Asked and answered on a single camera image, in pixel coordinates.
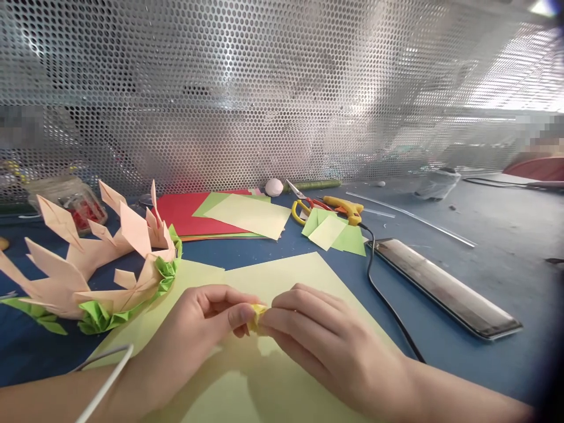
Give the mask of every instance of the black cable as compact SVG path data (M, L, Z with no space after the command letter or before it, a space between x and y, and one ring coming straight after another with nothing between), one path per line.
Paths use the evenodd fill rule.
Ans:
M467 178L463 178L462 180L470 183L475 183L477 185L492 186L495 188L531 188L531 186L527 184L496 181L494 179L486 179L486 178L467 177Z
M370 229L368 229L368 227L362 223L358 224L361 228L366 229L368 232L370 232L370 235L372 235L372 255L370 255L370 260L368 261L368 269L367 269L367 275L368 275L368 280L370 281L370 283L372 284L372 288L374 288L374 291L376 291L376 294L380 297L380 300L382 300L382 302L384 303L384 305L388 308L388 310L390 311L390 313L394 316L395 321L398 323L399 328L401 329L401 331L403 332L405 339L407 340L409 346L411 347L411 349L413 350L415 356L417 357L417 359L426 364L427 362L425 361L425 359L423 358L423 356L421 355L421 353L419 352L419 349L417 348L417 346L415 345L415 342L413 341L413 339L411 338L411 335L409 334L409 332L407 331L407 329L405 328L404 323L401 321L398 313L396 313L396 311L394 310L394 308L392 307L392 305L388 302L388 300L386 300L386 297L384 297L384 295L380 292L380 290L378 289L378 287L376 286L376 284L374 283L374 281L372 280L372 276L370 275L370 268L372 267L372 261L374 259L374 249L376 246L376 239L374 237L374 233L372 233L372 231Z

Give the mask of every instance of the red paper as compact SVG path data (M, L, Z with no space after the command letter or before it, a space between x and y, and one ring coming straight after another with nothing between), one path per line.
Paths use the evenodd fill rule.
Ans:
M251 195L248 190L221 191L229 194ZM236 226L207 217L193 217L210 193L167 194L157 200L160 218L167 226L174 225L178 236L246 233Z

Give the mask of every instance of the power cord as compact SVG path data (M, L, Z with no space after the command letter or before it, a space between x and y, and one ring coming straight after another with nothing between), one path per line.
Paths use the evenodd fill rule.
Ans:
M376 247L376 239L374 237L374 233L368 229L368 227L362 223L358 224L361 228L366 229L368 232L370 232L370 235L372 235L372 254L370 255L370 260L368 261L368 268L367 268L367 276L368 276L368 280L370 281L370 284L372 285L372 288L374 288L374 291L376 291L376 295L380 298L380 300L382 300L382 302L384 303L384 305L386 306L386 308L390 311L390 313L392 314L392 316L394 316L395 321L398 323L399 328L401 329L401 331L403 332L405 339L407 340L409 346L411 347L411 349L413 350L413 353L415 354L415 356L417 357L417 359L426 364L427 362L425 361L425 359L423 358L423 355L421 355L421 353L419 352L419 349L417 348L417 346L415 345L415 342L413 341L413 339L411 338L411 335L409 334L409 332L407 331L407 329L405 328L404 323L401 321L398 313L394 310L394 308L392 307L392 305L388 302L388 300L386 300L386 297L384 297L384 295L380 292L380 290L378 289L378 287L376 286L376 284L374 283L374 281L372 280L372 276L370 275L370 269L372 267L372 261L374 259L374 249Z
M108 351L108 352L106 352L102 355L99 355L96 358L93 358L93 359L81 364L80 366L78 366L76 369L73 370L73 371L79 371L82 368L84 368L85 366L87 366L88 364L90 364L90 363L92 363L96 360L107 357L108 355L114 354L116 352L125 351L125 350L127 350L127 352L123 356L122 360L118 363L118 365L113 370L113 372L110 375L110 377L108 378L108 380L102 385L102 387L100 388L100 390L98 391L98 393L96 394L94 399L90 402L90 404L88 404L88 407L85 408L85 410L82 412L82 414L76 420L75 423L86 423L86 421L90 418L90 416L92 415L92 413L94 412L96 407L100 404L100 402L102 402L102 399L108 393L108 391L112 387L113 383L116 381L119 374L122 372L123 368L125 367L127 361L129 360L129 358L133 354L133 344L124 345L123 347L119 347L119 348L116 348L112 351Z
M505 182L496 181L494 179L478 178L478 177L466 177L462 179L465 182L475 183L477 185L492 186L495 188L532 188L530 185L517 183L517 182Z

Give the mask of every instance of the scissors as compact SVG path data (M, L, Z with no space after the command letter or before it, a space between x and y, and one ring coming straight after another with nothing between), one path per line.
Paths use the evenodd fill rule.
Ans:
M324 203L322 203L322 202L320 202L316 199L312 200L311 198L303 195L301 193L301 191L298 188L296 188L294 186L294 184L292 184L292 182L290 182L289 180L286 179L286 182L288 183L288 186L290 188L292 188L292 191L294 192L294 194L296 194L296 197L298 197L298 199L296 201L294 201L294 204L292 204L292 216L294 217L296 222L298 222L300 225L302 225L302 226L305 225L306 221L303 220L302 218L300 218L300 216L298 216L298 214L296 213L296 207L298 205L300 205L300 207L304 210L304 213L307 214L308 216L310 215L311 209L313 209L314 205L318 205L319 207L321 207L322 209L325 209L325 210L331 210L331 208L328 205L326 205L326 204L324 204ZM310 204L310 208L307 207L303 203L302 200L307 201Z

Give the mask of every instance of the red scissors handle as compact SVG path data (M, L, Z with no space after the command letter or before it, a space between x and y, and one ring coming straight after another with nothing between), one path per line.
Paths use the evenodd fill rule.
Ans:
M310 208L312 208L312 209L313 209L314 204L316 204L316 205L320 206L322 209L329 210L330 212L332 211L331 207L329 207L325 203L322 203L321 201L318 201L316 199L311 199L309 197L306 197L305 200L310 204Z

